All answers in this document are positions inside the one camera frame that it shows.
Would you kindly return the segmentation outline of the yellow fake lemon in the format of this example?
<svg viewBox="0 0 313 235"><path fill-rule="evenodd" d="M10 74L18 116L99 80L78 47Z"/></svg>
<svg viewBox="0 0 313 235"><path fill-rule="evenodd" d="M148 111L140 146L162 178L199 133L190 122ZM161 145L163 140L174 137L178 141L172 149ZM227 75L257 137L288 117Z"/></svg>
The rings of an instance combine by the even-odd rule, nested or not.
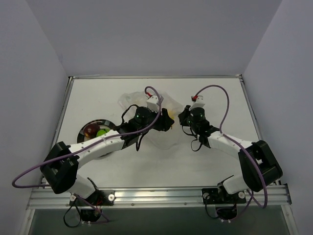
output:
<svg viewBox="0 0 313 235"><path fill-rule="evenodd" d="M175 120L175 118L177 117L177 113L173 110L168 110L168 116L172 119Z"/></svg>

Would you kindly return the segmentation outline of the green fake lime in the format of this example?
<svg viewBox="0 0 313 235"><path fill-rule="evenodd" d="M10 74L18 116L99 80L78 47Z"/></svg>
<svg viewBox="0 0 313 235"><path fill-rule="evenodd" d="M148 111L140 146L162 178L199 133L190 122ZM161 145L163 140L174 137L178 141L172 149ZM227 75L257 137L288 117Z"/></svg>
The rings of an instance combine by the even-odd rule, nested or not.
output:
<svg viewBox="0 0 313 235"><path fill-rule="evenodd" d="M96 137L102 136L106 133L109 132L109 129L100 129L97 133L96 133Z"/></svg>

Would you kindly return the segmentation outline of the dark red fake fruit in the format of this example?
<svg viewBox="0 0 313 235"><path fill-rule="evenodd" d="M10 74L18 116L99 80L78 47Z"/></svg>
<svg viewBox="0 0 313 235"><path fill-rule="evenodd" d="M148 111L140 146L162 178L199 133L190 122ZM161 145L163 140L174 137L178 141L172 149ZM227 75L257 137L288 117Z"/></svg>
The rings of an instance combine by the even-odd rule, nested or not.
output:
<svg viewBox="0 0 313 235"><path fill-rule="evenodd" d="M99 131L99 126L96 123L91 123L91 124L88 124L84 128L83 133L86 138L92 139L96 137L96 133L98 131Z"/></svg>

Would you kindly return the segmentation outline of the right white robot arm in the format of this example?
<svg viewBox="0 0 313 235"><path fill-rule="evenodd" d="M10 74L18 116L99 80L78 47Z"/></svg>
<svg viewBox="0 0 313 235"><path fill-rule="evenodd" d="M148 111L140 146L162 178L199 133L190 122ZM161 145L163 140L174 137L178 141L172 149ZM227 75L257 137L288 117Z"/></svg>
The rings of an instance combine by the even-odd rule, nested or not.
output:
<svg viewBox="0 0 313 235"><path fill-rule="evenodd" d="M283 176L277 159L264 140L251 142L222 133L206 119L202 107L187 105L178 117L180 125L189 127L201 146L217 149L239 160L241 173L220 182L217 196L221 201L228 202L235 193L246 189L259 192Z"/></svg>

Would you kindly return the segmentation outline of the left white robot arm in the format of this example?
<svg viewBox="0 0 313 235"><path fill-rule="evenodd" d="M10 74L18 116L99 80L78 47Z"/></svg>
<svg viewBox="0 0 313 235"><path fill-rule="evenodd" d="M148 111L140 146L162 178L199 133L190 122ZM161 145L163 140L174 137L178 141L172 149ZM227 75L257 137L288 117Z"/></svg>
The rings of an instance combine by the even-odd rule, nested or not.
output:
<svg viewBox="0 0 313 235"><path fill-rule="evenodd" d="M87 205L94 205L99 198L99 189L91 179L81 177L79 168L85 164L139 143L140 136L151 129L166 132L174 120L165 108L153 112L146 107L137 107L132 119L91 140L66 145L56 143L40 167L41 173L55 194L69 192L78 195Z"/></svg>

